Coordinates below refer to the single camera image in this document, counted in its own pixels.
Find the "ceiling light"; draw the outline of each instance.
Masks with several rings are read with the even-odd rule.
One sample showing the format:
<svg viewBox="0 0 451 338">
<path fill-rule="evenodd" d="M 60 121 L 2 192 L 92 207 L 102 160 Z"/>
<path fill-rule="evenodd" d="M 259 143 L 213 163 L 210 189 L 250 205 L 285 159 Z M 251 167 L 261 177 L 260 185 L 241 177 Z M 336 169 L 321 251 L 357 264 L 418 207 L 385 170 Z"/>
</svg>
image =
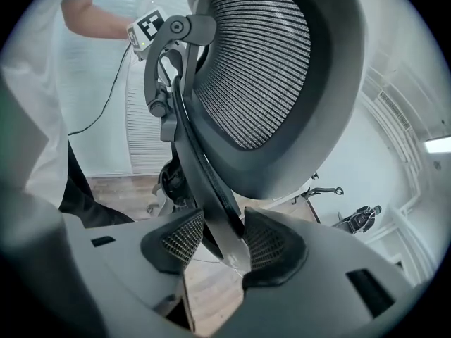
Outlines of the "ceiling light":
<svg viewBox="0 0 451 338">
<path fill-rule="evenodd" d="M 451 136 L 428 140 L 424 146 L 428 153 L 451 153 Z"/>
</svg>

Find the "black pants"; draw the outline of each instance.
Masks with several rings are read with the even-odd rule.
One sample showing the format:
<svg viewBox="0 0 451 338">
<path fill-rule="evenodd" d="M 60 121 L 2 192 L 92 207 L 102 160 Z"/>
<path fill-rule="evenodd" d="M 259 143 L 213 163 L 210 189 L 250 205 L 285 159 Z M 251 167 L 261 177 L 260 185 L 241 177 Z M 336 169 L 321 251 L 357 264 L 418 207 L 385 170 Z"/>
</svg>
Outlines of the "black pants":
<svg viewBox="0 0 451 338">
<path fill-rule="evenodd" d="M 106 225 L 131 223 L 133 221 L 125 214 L 103 206 L 94 200 L 91 188 L 78 165 L 70 144 L 68 182 L 59 210 L 62 213 L 70 213 L 79 217 L 85 228 L 104 227 Z"/>
</svg>

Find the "mesh headrest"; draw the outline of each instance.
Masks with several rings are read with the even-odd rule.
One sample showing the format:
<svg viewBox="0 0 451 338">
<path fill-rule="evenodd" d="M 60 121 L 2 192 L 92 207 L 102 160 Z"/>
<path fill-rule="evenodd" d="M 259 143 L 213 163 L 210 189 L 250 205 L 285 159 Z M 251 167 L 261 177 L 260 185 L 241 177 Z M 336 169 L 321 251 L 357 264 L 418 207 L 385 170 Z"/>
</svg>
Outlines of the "mesh headrest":
<svg viewBox="0 0 451 338">
<path fill-rule="evenodd" d="M 198 1 L 188 0 L 195 13 Z M 359 2 L 209 1 L 216 36 L 184 96 L 193 130 L 233 191 L 293 192 L 350 119 L 364 61 Z"/>
<path fill-rule="evenodd" d="M 307 21 L 292 0 L 211 0 L 215 59 L 195 93 L 243 149 L 264 144 L 283 123 L 309 68 Z"/>
</svg>

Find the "wooden floor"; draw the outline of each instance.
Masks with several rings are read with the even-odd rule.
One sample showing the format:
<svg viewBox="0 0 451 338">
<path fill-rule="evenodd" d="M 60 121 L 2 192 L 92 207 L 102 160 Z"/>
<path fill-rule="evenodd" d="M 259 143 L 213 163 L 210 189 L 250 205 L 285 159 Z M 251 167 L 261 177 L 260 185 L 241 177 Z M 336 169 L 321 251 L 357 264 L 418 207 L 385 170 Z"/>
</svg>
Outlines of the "wooden floor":
<svg viewBox="0 0 451 338">
<path fill-rule="evenodd" d="M 112 177 L 88 179 L 95 199 L 134 220 L 152 219 L 149 204 L 156 203 L 152 188 L 157 177 Z M 256 201 L 235 195 L 238 206 L 263 208 L 272 201 Z M 299 219 L 316 222 L 306 201 L 288 201 L 273 210 Z M 242 277 L 222 264 L 202 245 L 185 271 L 185 281 L 196 333 L 208 337 L 233 314 L 242 303 Z"/>
</svg>

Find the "black mesh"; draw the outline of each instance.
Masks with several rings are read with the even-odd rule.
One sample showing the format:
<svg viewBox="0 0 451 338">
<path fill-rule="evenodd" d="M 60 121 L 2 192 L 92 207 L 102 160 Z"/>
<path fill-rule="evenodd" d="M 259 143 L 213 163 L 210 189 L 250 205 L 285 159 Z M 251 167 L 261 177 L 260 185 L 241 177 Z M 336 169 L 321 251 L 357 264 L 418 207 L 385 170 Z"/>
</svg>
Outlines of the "black mesh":
<svg viewBox="0 0 451 338">
<path fill-rule="evenodd" d="M 214 62 L 195 93 L 243 149 L 264 144 L 296 102 L 310 36 L 292 0 L 211 0 L 218 24 Z"/>
<path fill-rule="evenodd" d="M 251 254 L 251 269 L 275 263 L 284 251 L 284 239 L 265 225 L 251 224 L 246 229 L 245 241 Z"/>
<path fill-rule="evenodd" d="M 166 235 L 161 243 L 169 254 L 180 259 L 186 266 L 191 261 L 197 247 L 202 240 L 204 218 L 199 214 L 196 218 L 182 225 L 175 232 Z"/>
</svg>

